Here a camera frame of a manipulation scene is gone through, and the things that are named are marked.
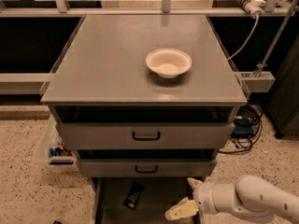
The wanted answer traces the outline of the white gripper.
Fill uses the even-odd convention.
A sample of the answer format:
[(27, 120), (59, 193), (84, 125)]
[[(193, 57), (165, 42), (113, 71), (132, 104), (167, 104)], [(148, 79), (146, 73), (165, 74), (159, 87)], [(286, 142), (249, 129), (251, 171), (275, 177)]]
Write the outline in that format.
[(213, 200), (215, 184), (211, 182), (202, 182), (192, 177), (188, 177), (187, 182), (193, 189), (193, 200), (189, 200), (187, 197), (183, 198), (165, 212), (166, 219), (173, 221), (186, 217), (193, 217), (197, 214), (198, 208), (203, 214), (217, 214), (218, 211)]

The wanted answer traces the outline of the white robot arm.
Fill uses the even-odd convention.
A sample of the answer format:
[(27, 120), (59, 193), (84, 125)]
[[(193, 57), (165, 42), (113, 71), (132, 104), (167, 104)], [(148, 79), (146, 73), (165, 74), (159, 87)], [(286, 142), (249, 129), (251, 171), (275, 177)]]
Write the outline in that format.
[(234, 184), (202, 182), (189, 177), (192, 200), (183, 198), (165, 212), (167, 220), (199, 214), (228, 213), (260, 224), (269, 223), (274, 215), (299, 224), (299, 197), (254, 175), (242, 175)]

